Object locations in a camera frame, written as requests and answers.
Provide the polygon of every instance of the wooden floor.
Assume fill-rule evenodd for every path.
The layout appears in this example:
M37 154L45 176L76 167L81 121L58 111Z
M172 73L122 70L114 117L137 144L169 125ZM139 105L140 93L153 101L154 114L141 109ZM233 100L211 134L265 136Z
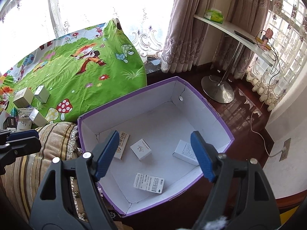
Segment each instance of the wooden floor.
M221 115L232 134L234 142L227 150L226 154L234 159L246 160L251 157L259 160L263 166L268 158L263 145L262 138L250 131L250 116L252 111L261 107L259 95L251 90L250 83L244 80L234 80L229 82L234 89L234 100L229 104L220 104L210 99L201 88L201 79L203 76L213 73L212 71L197 72L190 71L185 73L154 73L147 76L148 85L159 82L161 80L179 76L188 81L195 87ZM259 112L260 115L254 114L252 117L253 130L261 132L266 139L268 151L271 150L273 143L267 141L267 134L264 127L269 118L267 106L264 105ZM207 179L201 178L185 193L177 198L166 202L162 205L154 207L140 214L123 218L122 222L133 227L134 230L156 230L177 228L191 228L198 218L206 199L211 190L211 184ZM230 191L230 203L234 198L236 191L236 183Z

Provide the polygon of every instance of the metal pole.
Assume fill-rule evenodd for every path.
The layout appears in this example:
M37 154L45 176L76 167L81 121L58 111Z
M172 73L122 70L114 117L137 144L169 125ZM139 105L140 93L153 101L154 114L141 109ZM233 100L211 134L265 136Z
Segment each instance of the metal pole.
M223 83L227 79L227 77L228 77L232 67L234 66L234 64L236 63L237 59L239 58L239 55L240 55L241 50L242 50L242 47L243 47L243 44L241 42L239 42L238 45L237 45L237 48L236 48L236 50L235 50L235 52L234 52L234 54L233 54L233 56L231 58L231 60L230 60L230 63L228 65L227 69L226 69L226 72L223 75L221 81L219 82L219 85L221 83Z

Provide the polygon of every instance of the open box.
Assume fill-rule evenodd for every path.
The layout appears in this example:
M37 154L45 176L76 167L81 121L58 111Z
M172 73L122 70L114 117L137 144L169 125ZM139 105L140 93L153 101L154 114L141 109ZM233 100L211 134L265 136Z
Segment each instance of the open box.
M199 166L172 156L193 131L218 152L234 140L220 115L188 82L173 77L100 106L78 119L83 151L92 151L111 130L130 134L122 160L113 158L99 181L103 195L122 216L155 207L180 195L203 175ZM130 146L144 139L152 153L139 161ZM162 194L133 187L137 173L165 179Z

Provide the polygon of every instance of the striped cushion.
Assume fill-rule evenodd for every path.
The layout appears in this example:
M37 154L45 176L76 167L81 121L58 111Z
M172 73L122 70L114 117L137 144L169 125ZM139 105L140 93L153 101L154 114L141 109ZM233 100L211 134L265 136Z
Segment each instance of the striped cushion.
M76 158L73 149L76 144L77 127L73 123L60 122L36 129L42 148L39 153L16 158L6 167L1 176L6 195L17 212L29 221L30 211L38 186L52 159Z

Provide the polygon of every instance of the green blanket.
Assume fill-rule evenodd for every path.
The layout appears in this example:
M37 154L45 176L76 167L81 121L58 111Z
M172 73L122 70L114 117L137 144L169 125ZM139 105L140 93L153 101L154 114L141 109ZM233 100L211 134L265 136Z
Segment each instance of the green blanket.
M36 107L50 123L69 121L100 105L146 86L142 60L114 20L50 41L23 58L0 77L0 103L17 91L39 85L50 92Z

